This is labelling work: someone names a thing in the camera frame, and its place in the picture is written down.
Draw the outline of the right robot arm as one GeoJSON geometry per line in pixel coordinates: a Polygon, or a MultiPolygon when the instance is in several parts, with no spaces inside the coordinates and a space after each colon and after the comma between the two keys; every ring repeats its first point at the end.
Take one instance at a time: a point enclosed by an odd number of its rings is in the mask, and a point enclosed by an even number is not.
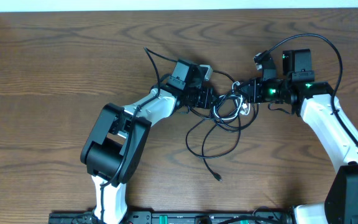
{"type": "Polygon", "coordinates": [[[358,131],[345,115],[327,82],[316,82],[308,49],[285,50],[284,79],[277,78],[273,58],[254,57],[260,78],[239,85],[250,103],[286,103],[314,131],[328,154],[335,179],[325,201],[295,206],[295,223],[358,223],[358,131]]]}

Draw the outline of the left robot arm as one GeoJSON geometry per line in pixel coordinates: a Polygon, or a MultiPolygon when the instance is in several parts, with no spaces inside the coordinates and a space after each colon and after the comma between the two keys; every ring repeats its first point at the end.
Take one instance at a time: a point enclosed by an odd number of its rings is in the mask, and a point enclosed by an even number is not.
{"type": "Polygon", "coordinates": [[[209,65],[177,60],[173,72],[158,75],[145,97],[102,108],[80,154],[96,189],[94,223],[123,221],[126,184],[139,165],[151,127],[183,106],[209,109],[215,97],[204,83],[212,74],[209,65]]]}

